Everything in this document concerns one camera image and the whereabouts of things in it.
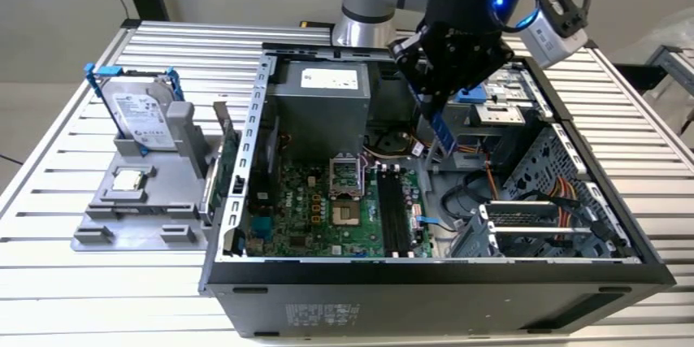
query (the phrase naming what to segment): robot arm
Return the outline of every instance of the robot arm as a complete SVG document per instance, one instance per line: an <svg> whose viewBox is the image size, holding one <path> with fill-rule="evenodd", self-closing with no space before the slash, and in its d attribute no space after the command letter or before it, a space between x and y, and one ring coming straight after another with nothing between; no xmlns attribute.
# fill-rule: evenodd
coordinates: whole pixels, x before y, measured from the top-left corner
<svg viewBox="0 0 694 347"><path fill-rule="evenodd" d="M452 150L453 141L444 141L451 136L437 118L449 96L473 89L512 58L501 33L520 33L532 56L548 67L587 42L588 3L584 0L577 7L572 0L535 0L533 12L516 26L508 26L517 0L427 0L415 34L391 41L391 17L408 0L343 0L344 16L332 31L332 43L380 46L389 41L387 47L421 115Z"/></svg>

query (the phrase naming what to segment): sticker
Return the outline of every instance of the sticker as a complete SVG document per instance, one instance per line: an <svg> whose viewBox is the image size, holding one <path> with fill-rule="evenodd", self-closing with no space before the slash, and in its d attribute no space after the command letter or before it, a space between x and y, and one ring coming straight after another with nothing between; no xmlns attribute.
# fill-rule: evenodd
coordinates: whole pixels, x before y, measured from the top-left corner
<svg viewBox="0 0 694 347"><path fill-rule="evenodd" d="M305 89L359 89L356 69L305 68L301 71Z"/></svg>
<svg viewBox="0 0 694 347"><path fill-rule="evenodd" d="M136 215L140 211L134 207L116 207L112 210L113 213Z"/></svg>
<svg viewBox="0 0 694 347"><path fill-rule="evenodd" d="M359 304L287 304L285 320L293 327L355 325Z"/></svg>
<svg viewBox="0 0 694 347"><path fill-rule="evenodd" d="M173 137L156 99L133 93L114 93L112 99L134 141L150 150L174 148Z"/></svg>
<svg viewBox="0 0 694 347"><path fill-rule="evenodd" d="M416 144L412 147L412 155L419 157L421 155L423 151L424 151L424 144L421 144L419 141L416 141Z"/></svg>

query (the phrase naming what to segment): aluminum extrusion table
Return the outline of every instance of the aluminum extrusion table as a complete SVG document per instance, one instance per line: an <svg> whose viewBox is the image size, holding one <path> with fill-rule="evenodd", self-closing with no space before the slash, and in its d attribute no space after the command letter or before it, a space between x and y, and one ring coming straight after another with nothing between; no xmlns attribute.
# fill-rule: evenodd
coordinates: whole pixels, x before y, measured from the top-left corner
<svg viewBox="0 0 694 347"><path fill-rule="evenodd" d="M220 99L242 128L263 41L329 39L320 28L142 22L118 30L97 66L176 67L197 124L217 132L210 104ZM528 55L520 41L507 42ZM599 50L580 50L545 74L678 286L571 336L267 343L694 345L694 157ZM240 340L217 301L197 294L202 252L72 252L72 232L112 158L113 133L82 83L0 197L0 345L257 345Z"/></svg>

